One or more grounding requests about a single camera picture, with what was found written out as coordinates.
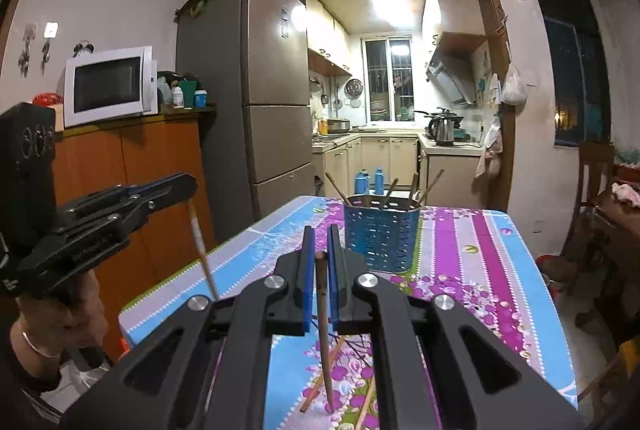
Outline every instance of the screw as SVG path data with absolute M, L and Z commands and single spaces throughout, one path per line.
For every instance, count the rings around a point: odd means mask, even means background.
M 362 287 L 375 287 L 378 285 L 378 277 L 372 273 L 364 273 L 358 276 L 358 284 Z
M 284 278 L 280 275 L 269 275 L 264 279 L 264 284 L 269 289 L 280 289 L 284 286 Z
M 187 305 L 192 311 L 202 311 L 209 305 L 209 299 L 203 295 L 196 295 L 189 298 Z
M 456 304 L 453 298 L 449 295 L 438 295 L 433 299 L 436 304 L 436 307 L 442 309 L 443 311 L 450 311 L 453 309 L 453 306 Z

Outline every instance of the hand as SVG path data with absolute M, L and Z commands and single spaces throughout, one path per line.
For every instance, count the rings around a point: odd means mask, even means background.
M 20 329 L 45 354 L 59 354 L 65 347 L 102 344 L 108 325 L 95 273 L 90 271 L 82 275 L 77 287 L 78 302 L 71 307 L 51 298 L 22 295 L 17 299 Z

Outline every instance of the orange wooden cabinet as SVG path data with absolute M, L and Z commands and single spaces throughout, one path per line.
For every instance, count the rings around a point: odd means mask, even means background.
M 142 185 L 188 172 L 198 183 L 193 200 L 205 246 L 216 244 L 195 118 L 63 137 L 56 142 L 53 172 L 58 205 L 113 185 Z M 112 359 L 121 352 L 118 313 L 124 305 L 198 257 L 185 203 L 150 215 L 129 240 L 129 247 L 96 269 L 110 326 L 104 349 Z

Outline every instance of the microwave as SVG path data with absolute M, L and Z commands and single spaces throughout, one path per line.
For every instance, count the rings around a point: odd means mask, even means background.
M 151 47 L 84 54 L 66 62 L 65 127 L 158 113 Z

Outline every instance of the tablecloth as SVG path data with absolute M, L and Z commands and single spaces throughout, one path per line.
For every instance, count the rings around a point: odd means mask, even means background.
M 271 213 L 209 253 L 223 297 L 271 273 L 281 254 L 299 249 L 306 225 L 316 229 L 316 251 L 326 248 L 336 223 L 344 245 L 342 203 L 303 196 Z M 407 294 L 431 298 L 441 292 L 462 302 L 507 346 L 522 356 L 574 406 L 575 376 L 554 304 L 529 250 L 510 217 L 500 211 L 425 207 L 420 212 L 414 264 L 403 275 L 380 275 Z M 122 333 L 135 345 L 195 294 L 208 295 L 202 268 L 194 263 L 120 314 Z M 372 378 L 368 338 L 348 339 L 332 368 L 334 401 L 326 393 L 306 413 L 298 410 L 320 374 L 318 333 L 275 336 L 265 402 L 264 429 L 353 429 Z M 365 428 L 377 426 L 377 402 L 367 407 Z

